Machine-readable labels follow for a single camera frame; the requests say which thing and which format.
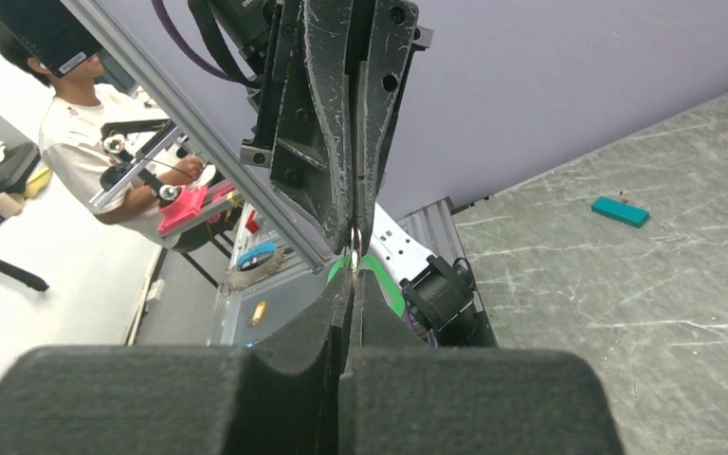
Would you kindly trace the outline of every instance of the green object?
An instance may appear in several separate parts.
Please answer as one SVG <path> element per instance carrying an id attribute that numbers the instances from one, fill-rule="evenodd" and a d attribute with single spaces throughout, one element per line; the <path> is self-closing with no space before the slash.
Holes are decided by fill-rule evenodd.
<path id="1" fill-rule="evenodd" d="M 648 221 L 648 210 L 624 204 L 623 202 L 601 196 L 592 203 L 591 210 L 615 221 L 639 228 Z"/>
<path id="2" fill-rule="evenodd" d="M 342 267 L 346 267 L 349 263 L 350 256 L 339 258 L 337 263 L 331 268 L 331 273 L 328 274 L 328 282 L 331 282 L 336 273 L 341 270 Z M 371 270 L 375 274 L 388 306 L 392 309 L 394 314 L 402 318 L 403 315 L 406 314 L 406 300 L 403 298 L 403 292 L 391 279 L 389 272 L 387 272 L 384 266 L 381 265 L 377 258 L 368 254 L 361 258 L 361 263 L 358 267 L 362 270 Z"/>

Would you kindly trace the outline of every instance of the person's ear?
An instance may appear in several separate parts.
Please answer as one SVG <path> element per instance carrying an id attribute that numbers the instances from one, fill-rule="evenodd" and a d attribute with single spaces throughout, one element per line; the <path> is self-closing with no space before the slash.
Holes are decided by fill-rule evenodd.
<path id="1" fill-rule="evenodd" d="M 32 71 L 34 71 L 36 73 L 40 73 L 40 74 L 43 74 L 46 76 L 51 75 L 51 70 L 46 68 L 46 66 L 44 64 L 42 64 L 39 60 L 37 60 L 37 58 L 35 58 L 35 57 L 29 57 L 27 59 L 27 64 L 29 65 L 30 68 L 32 68 Z"/>

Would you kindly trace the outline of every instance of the black hair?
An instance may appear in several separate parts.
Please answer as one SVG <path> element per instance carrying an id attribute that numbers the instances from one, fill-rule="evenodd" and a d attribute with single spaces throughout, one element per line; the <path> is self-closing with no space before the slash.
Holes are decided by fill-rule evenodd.
<path id="1" fill-rule="evenodd" d="M 51 81 L 46 75 L 40 74 L 34 71 L 27 60 L 32 57 L 32 54 L 15 38 L 15 35 L 9 31 L 9 28 L 0 21 L 0 54 L 4 57 L 4 60 L 19 67 L 25 73 L 31 75 L 37 79 L 41 84 L 46 87 L 51 86 Z"/>

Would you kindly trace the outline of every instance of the person's hand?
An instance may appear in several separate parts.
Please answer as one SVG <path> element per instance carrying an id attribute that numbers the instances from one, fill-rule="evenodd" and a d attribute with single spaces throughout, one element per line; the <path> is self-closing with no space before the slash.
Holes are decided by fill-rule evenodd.
<path id="1" fill-rule="evenodd" d="M 158 179 L 166 185 L 190 185 L 202 175 L 203 170 L 205 170 L 205 163 L 199 158 L 186 156 L 179 160 L 171 170 L 160 175 Z"/>

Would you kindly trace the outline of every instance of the barcode sticker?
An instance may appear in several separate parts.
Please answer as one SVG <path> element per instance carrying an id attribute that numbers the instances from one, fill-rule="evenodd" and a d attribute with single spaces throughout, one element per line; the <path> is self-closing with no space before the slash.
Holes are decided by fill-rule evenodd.
<path id="1" fill-rule="evenodd" d="M 84 52 L 80 52 L 79 54 L 75 55 L 71 60 L 60 66 L 60 74 L 68 74 L 68 71 L 74 69 L 78 64 L 81 64 L 85 61 L 87 57 L 85 57 Z"/>

